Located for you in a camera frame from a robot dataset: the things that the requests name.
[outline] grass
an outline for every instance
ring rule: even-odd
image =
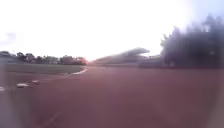
[[[74,73],[83,69],[78,65],[50,65],[50,64],[7,64],[7,72],[37,73],[37,74],[60,74]]]

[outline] asphalt track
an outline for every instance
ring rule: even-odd
[[[204,128],[222,84],[214,69],[92,67],[26,88],[15,76],[6,92],[26,128]]]

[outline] road marking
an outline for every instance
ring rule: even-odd
[[[0,87],[0,92],[3,92],[5,91],[5,88],[4,87]]]
[[[18,83],[17,87],[28,87],[28,83]]]
[[[84,70],[82,70],[82,71],[80,71],[80,72],[75,72],[75,73],[71,73],[71,74],[82,74],[82,73],[84,73],[84,72],[86,72],[87,71],[87,69],[84,69]]]
[[[61,114],[61,112],[55,113],[50,119],[48,119],[47,121],[45,121],[43,123],[43,125],[40,126],[40,128],[46,128],[47,126],[49,126],[51,123],[53,123],[55,121],[56,118],[58,118],[58,116],[60,114]]]

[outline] treeline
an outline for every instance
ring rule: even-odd
[[[224,66],[224,24],[221,17],[207,16],[185,31],[175,28],[164,36],[161,57],[166,66]]]
[[[32,53],[23,54],[18,52],[16,55],[11,54],[8,51],[1,51],[0,56],[7,58],[9,62],[19,63],[33,63],[33,64],[63,64],[63,65],[86,65],[87,60],[84,57],[54,57],[54,56],[37,56],[35,57]]]

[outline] sky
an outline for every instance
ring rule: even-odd
[[[143,47],[157,55],[174,26],[220,12],[220,4],[200,1],[2,0],[0,50],[94,60]]]

